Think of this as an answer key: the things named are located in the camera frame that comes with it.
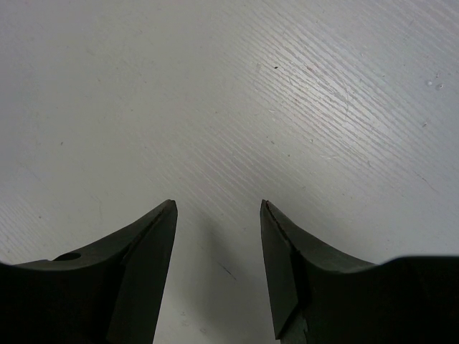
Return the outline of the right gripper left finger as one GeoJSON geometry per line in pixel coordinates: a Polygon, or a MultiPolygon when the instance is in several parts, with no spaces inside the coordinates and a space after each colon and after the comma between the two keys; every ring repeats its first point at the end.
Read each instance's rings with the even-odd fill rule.
{"type": "Polygon", "coordinates": [[[3,343],[152,343],[176,233],[168,200],[53,260],[1,265],[3,343]]]}

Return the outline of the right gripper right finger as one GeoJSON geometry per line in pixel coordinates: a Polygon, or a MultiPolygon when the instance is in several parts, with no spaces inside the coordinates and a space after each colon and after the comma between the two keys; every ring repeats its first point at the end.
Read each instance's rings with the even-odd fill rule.
{"type": "Polygon", "coordinates": [[[260,207],[275,338],[282,343],[456,343],[458,258],[373,264],[260,207]]]}

